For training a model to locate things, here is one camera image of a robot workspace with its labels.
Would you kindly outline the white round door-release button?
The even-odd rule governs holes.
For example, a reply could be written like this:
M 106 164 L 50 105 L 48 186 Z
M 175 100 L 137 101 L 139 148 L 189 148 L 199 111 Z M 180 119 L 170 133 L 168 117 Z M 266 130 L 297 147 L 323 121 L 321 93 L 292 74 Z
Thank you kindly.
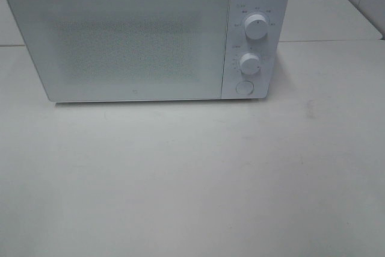
M 236 85 L 236 92 L 241 95 L 250 95 L 254 90 L 254 85 L 250 81 L 241 81 Z

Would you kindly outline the white microwave knob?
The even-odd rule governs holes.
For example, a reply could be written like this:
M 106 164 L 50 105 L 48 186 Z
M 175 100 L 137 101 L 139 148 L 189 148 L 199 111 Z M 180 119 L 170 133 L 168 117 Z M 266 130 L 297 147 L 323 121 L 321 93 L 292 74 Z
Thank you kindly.
M 246 53 L 239 60 L 239 68 L 245 75 L 254 75 L 260 71 L 261 57 L 258 54 Z
M 252 13 L 244 20 L 245 35 L 251 40 L 259 40 L 267 34 L 268 25 L 268 18 L 264 14 Z

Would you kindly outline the white microwave door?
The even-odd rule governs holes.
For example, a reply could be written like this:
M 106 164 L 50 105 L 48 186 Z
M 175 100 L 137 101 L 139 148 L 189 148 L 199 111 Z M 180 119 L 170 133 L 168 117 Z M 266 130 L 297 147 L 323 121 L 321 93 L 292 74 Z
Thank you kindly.
M 229 0 L 7 0 L 54 102 L 218 99 Z

